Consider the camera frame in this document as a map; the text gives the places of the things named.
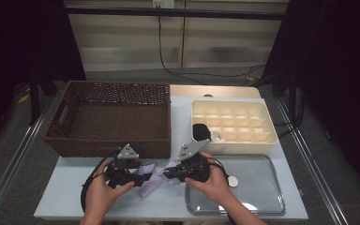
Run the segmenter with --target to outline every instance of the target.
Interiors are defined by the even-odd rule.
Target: metal bracket
[[[129,144],[125,145],[125,147],[119,153],[118,159],[134,159],[139,158],[139,154],[137,154]]]
[[[183,161],[187,158],[193,157],[195,154],[197,154],[203,147],[205,147],[207,144],[210,143],[209,139],[202,140],[199,142],[193,142],[193,143],[186,143],[181,146],[180,153],[177,158],[179,161]]]

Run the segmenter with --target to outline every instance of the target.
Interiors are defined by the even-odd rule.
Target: brown woven basket
[[[170,86],[69,82],[43,139],[62,157],[105,157],[129,143],[140,158],[169,158]]]

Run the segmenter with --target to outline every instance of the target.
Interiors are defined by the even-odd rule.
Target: transparent tray
[[[266,155],[215,156],[228,175],[238,179],[232,193],[251,212],[259,215],[282,215],[285,203],[279,187],[277,173]],[[209,201],[199,190],[186,185],[187,210],[192,215],[223,215],[220,205]]]

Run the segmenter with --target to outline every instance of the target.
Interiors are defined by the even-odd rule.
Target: hand
[[[207,153],[201,153],[205,158],[208,158],[209,163],[215,163],[211,159],[211,155]],[[210,177],[206,182],[199,182],[191,178],[186,178],[185,181],[193,188],[202,192],[209,200],[217,203],[224,204],[224,201],[233,198],[233,193],[227,184],[226,177],[220,168],[216,166],[210,166]]]
[[[104,219],[104,216],[113,208],[116,200],[119,196],[130,191],[134,182],[129,182],[119,188],[112,188],[106,184],[106,175],[104,174],[104,168],[110,164],[109,161],[105,161],[97,169],[96,174],[99,174],[93,179],[89,189],[86,193],[85,212],[81,220],[81,224],[100,224]]]

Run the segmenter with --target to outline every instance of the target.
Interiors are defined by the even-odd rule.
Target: left hand
[[[130,191],[134,182],[129,182],[121,187],[112,188],[106,184],[106,175],[104,174],[104,168],[110,164],[109,161],[105,161],[97,169],[96,174],[99,174],[93,179],[89,189],[86,193],[85,212],[81,220],[81,224],[100,224],[105,215],[113,208],[116,200],[119,196]]]

